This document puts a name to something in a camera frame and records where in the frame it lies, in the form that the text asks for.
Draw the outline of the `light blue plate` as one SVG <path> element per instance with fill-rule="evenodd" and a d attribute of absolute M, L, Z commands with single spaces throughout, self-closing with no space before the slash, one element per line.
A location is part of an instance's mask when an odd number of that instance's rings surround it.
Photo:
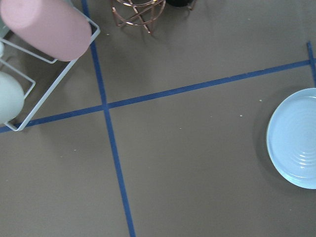
<path fill-rule="evenodd" d="M 267 127 L 266 144 L 284 179 L 301 188 L 316 188 L 315 88 L 297 91 L 278 105 Z"/>

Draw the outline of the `pink cup on rack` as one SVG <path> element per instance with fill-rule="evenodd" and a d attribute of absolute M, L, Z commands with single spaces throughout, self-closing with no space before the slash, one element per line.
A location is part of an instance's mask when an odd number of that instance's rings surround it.
<path fill-rule="evenodd" d="M 89 48 L 88 20 L 63 0 L 2 0 L 0 16 L 18 37 L 59 61 L 78 59 Z"/>

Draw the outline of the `pale green cup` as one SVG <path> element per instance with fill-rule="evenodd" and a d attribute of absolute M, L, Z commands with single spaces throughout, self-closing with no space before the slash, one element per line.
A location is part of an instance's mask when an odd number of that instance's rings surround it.
<path fill-rule="evenodd" d="M 11 75 L 0 73 L 0 123 L 14 119 L 24 106 L 24 91 Z"/>

